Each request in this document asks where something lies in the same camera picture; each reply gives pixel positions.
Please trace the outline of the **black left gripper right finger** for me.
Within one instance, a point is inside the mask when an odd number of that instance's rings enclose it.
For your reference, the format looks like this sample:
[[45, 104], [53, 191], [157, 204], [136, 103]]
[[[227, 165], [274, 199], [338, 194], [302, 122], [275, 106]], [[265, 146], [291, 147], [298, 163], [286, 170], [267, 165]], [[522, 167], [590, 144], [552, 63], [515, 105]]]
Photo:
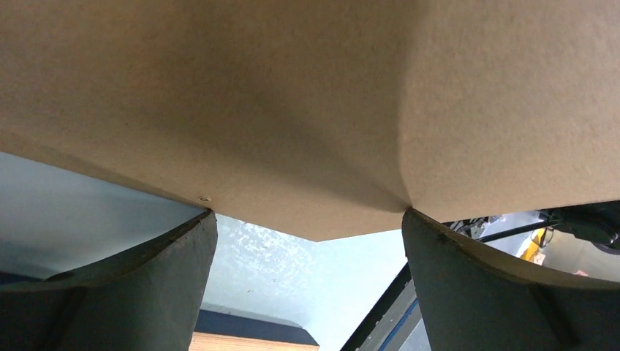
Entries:
[[617, 350], [619, 284], [557, 271], [416, 209], [401, 224], [433, 350]]

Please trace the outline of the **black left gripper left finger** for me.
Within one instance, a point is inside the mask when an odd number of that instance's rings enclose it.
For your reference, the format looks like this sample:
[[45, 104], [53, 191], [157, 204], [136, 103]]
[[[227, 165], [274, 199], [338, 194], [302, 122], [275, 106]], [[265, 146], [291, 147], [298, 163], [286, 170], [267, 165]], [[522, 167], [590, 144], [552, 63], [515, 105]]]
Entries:
[[38, 282], [1, 286], [3, 350], [187, 350], [218, 241], [205, 211]]

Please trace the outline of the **wooden picture frame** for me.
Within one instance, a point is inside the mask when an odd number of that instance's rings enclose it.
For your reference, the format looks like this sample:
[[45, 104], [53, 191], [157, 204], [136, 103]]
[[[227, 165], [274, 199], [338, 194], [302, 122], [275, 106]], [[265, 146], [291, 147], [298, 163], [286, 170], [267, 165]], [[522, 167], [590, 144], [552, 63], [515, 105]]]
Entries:
[[310, 333], [297, 326], [206, 310], [199, 311], [194, 331], [260, 341], [274, 341], [310, 347], [312, 350], [318, 350], [320, 347]]

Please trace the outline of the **brown cardboard backing board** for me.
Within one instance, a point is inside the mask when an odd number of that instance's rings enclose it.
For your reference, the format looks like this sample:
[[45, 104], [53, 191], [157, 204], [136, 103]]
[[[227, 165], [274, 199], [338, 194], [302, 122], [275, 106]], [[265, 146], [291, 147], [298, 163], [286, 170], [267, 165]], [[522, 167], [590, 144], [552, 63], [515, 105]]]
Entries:
[[324, 241], [619, 198], [617, 1], [3, 1], [1, 149]]

